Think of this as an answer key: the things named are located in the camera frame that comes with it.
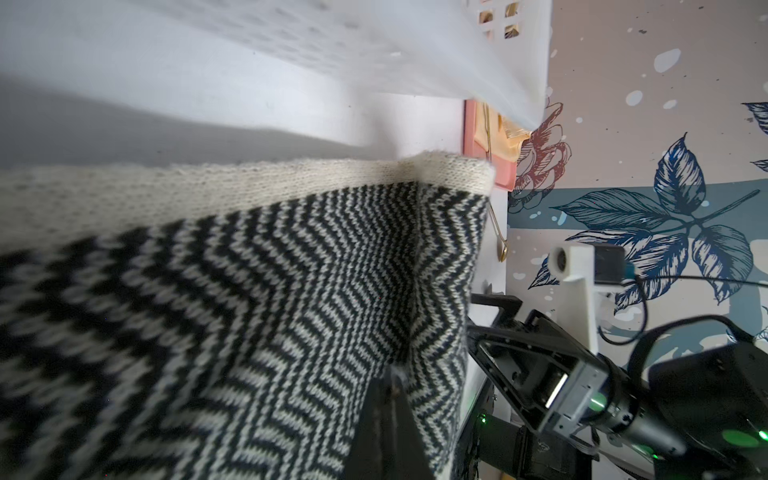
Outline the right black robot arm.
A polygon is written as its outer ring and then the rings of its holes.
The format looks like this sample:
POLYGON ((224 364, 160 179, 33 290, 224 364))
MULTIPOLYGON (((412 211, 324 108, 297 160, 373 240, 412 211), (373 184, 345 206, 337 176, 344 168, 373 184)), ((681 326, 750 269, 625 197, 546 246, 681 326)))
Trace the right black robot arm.
POLYGON ((646 379, 590 352, 539 311, 518 321, 513 296, 475 294, 494 307, 469 324, 467 346, 521 419, 476 410, 470 423, 490 464, 525 477, 584 479, 602 439, 651 461, 658 479, 767 475, 767 355, 746 334, 732 344, 653 365, 646 379))

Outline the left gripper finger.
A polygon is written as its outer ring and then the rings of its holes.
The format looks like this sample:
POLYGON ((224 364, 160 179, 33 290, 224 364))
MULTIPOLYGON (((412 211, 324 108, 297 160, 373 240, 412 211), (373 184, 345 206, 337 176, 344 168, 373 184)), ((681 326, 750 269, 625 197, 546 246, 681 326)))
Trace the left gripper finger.
POLYGON ((344 479, 432 479, 402 373, 389 366, 366 393, 344 479))

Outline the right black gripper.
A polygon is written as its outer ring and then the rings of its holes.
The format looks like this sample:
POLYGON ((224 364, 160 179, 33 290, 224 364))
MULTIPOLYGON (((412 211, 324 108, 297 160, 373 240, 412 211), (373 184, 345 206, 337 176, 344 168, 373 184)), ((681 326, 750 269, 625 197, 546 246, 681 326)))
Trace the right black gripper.
POLYGON ((609 412, 605 360, 538 310, 517 320, 515 296, 474 293, 471 303, 498 313, 490 326, 467 323, 468 352, 529 430, 570 438, 609 412))

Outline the black white houndstooth scarf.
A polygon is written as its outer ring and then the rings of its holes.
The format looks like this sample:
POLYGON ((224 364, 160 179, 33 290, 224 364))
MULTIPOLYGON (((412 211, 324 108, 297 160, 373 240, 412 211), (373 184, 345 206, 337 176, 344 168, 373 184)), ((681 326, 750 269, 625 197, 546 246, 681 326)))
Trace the black white houndstooth scarf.
POLYGON ((399 161, 1 175, 5 479, 338 479, 405 374, 445 478, 495 172, 399 161))

